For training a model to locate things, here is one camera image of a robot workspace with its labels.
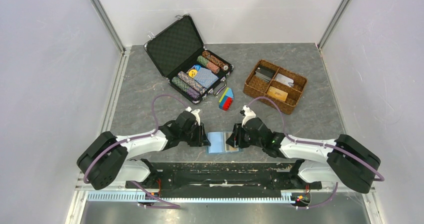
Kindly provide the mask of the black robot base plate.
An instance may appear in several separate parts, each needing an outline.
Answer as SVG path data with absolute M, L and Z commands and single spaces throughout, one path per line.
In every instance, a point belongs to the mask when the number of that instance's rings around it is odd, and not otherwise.
M 296 163 L 281 162 L 153 162 L 145 189 L 161 198 L 277 198 L 281 191 L 320 190 L 295 176 Z

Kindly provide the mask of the blue card holder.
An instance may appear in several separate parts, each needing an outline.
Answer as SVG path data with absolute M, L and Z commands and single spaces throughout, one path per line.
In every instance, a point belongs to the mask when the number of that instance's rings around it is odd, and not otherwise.
M 207 153 L 210 155 L 227 154 L 235 152 L 225 152 L 224 140 L 225 133 L 230 131 L 208 132 L 207 137 L 210 141 L 210 146 L 207 147 Z

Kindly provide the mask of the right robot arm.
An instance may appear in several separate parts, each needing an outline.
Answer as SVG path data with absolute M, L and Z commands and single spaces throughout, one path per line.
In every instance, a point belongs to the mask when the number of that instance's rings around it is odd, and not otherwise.
M 240 149 L 259 147 L 272 158 L 295 159 L 288 175 L 295 188 L 334 182 L 367 194 L 373 182 L 385 180 L 378 171 L 380 158 L 347 134 L 327 140 L 299 138 L 271 131 L 255 117 L 236 123 L 226 143 Z

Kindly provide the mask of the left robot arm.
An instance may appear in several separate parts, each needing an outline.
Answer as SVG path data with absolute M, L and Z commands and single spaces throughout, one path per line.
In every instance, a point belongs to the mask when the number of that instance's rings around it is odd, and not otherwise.
M 77 166 L 84 174 L 83 182 L 95 190 L 101 190 L 114 181 L 135 181 L 145 188 L 157 182 L 154 167 L 137 156 L 161 152 L 187 143 L 190 147 L 209 146 L 200 109 L 186 108 L 175 120 L 156 129 L 134 135 L 101 133 L 77 159 Z

